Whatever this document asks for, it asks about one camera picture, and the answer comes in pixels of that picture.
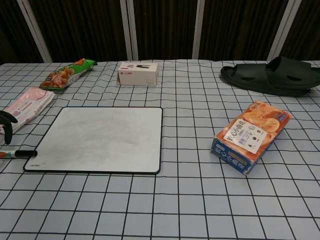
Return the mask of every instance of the black slipper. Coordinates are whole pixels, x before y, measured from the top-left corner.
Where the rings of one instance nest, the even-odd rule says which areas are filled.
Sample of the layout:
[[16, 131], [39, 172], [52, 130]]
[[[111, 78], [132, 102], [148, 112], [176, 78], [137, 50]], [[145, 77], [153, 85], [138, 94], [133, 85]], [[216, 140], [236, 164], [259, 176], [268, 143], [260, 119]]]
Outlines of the black slipper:
[[286, 57], [276, 57], [268, 64], [225, 66], [221, 74], [241, 89], [272, 95], [301, 96], [320, 85], [320, 68]]

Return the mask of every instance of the dark curtain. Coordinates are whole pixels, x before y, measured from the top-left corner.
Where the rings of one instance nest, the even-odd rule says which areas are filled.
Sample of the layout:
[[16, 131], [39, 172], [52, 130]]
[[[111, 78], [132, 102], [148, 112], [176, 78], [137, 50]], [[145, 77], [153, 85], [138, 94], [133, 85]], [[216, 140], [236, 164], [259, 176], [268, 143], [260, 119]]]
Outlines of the dark curtain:
[[266, 60], [287, 0], [207, 0], [199, 59]]
[[119, 0], [29, 0], [54, 62], [127, 59]]
[[133, 0], [140, 60], [190, 59], [197, 0]]
[[42, 62], [42, 57], [17, 1], [1, 0], [0, 65]]
[[303, 0], [281, 55], [296, 60], [320, 60], [320, 0]]

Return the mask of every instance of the packaging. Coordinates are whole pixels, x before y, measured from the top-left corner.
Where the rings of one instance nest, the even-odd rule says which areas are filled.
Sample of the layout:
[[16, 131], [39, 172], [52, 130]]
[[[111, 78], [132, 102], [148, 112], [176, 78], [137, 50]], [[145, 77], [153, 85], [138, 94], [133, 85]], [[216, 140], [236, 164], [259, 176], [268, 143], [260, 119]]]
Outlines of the packaging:
[[[38, 116], [41, 111], [51, 102], [55, 94], [52, 91], [45, 91], [37, 87], [30, 87], [18, 100], [5, 108], [4, 111], [12, 114], [17, 123], [12, 123], [12, 130], [15, 133], [19, 128], [32, 118]], [[0, 133], [4, 134], [4, 129], [0, 125]]]
[[40, 84], [40, 88], [45, 90], [62, 90], [77, 81], [93, 65], [97, 65], [97, 62], [82, 58], [57, 71], [51, 72]]
[[285, 111], [256, 101], [214, 137], [211, 152], [247, 175], [290, 117]]
[[158, 63], [122, 62], [117, 75], [121, 85], [157, 86]]

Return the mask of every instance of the table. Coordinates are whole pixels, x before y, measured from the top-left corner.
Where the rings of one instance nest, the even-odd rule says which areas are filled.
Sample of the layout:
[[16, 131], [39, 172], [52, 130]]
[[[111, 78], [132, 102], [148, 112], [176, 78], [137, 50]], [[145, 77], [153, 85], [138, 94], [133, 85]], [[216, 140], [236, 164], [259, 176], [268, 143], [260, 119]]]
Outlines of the table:
[[[26, 159], [2, 160], [0, 239], [320, 239], [320, 88], [280, 97], [221, 79], [222, 66], [243, 61], [154, 62], [157, 87], [119, 87], [120, 62], [99, 62], [1, 149], [34, 149], [66, 106], [162, 107], [161, 172], [29, 173]], [[1, 109], [64, 65], [0, 66]], [[289, 111], [292, 120], [245, 177], [210, 147], [213, 135], [256, 100]]]

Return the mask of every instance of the product box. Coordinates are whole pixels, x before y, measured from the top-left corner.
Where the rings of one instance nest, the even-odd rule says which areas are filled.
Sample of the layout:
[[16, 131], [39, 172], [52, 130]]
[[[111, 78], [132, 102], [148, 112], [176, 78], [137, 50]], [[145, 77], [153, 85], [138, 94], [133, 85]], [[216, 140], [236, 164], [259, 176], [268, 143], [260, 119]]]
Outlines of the product box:
[[121, 85], [157, 86], [158, 63], [122, 62], [117, 75]]
[[214, 137], [211, 152], [247, 175], [290, 117], [285, 111], [256, 101]]

